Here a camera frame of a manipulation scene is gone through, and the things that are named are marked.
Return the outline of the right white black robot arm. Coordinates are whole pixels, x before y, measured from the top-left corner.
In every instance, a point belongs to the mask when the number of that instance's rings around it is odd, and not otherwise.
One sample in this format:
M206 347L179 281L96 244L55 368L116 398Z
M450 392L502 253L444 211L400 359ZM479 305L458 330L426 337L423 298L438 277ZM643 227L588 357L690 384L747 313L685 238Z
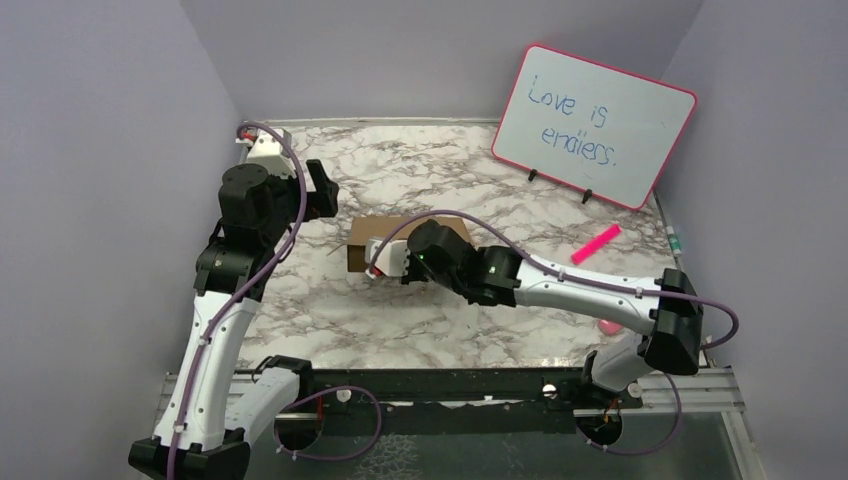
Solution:
M587 356L576 384L589 406L604 405L654 371L692 376L699 370L703 309L678 270L655 279L566 268L510 247L475 248L435 220L418 225L407 248L412 280L437 283L471 304L553 308L628 329Z

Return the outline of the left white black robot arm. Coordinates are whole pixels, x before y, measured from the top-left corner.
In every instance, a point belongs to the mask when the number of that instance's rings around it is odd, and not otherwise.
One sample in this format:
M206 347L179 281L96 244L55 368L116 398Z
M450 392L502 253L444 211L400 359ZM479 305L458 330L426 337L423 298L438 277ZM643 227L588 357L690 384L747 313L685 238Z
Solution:
M152 479L242 479L256 436L274 409L298 411L314 384L274 367L247 400L227 398L246 329L256 315L277 246L290 251L300 226L338 212L339 185L318 159L300 172L276 175L256 163L228 169L218 192L220 217L195 263L192 329L175 389L154 433L135 441L128 463Z

